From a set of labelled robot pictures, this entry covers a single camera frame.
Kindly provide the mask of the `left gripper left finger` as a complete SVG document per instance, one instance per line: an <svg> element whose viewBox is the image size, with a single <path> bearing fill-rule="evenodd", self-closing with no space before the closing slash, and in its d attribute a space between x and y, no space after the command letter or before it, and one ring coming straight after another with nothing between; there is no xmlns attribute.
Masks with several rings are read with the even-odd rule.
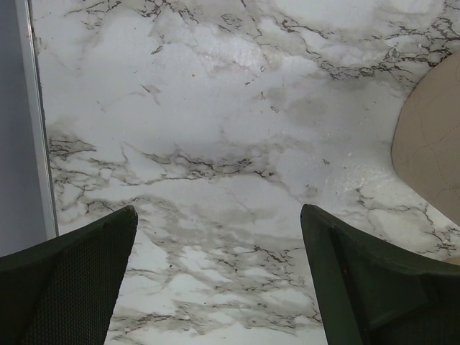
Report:
<svg viewBox="0 0 460 345"><path fill-rule="evenodd" d="M2 344L103 344L138 215L125 206L1 258Z"/></svg>

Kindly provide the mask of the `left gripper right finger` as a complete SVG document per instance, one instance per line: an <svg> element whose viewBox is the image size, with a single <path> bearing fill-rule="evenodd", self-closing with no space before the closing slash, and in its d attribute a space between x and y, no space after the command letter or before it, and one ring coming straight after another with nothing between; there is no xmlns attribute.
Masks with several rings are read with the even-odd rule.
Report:
<svg viewBox="0 0 460 345"><path fill-rule="evenodd" d="M300 222L328 344L459 343L459 266L314 205L303 206Z"/></svg>

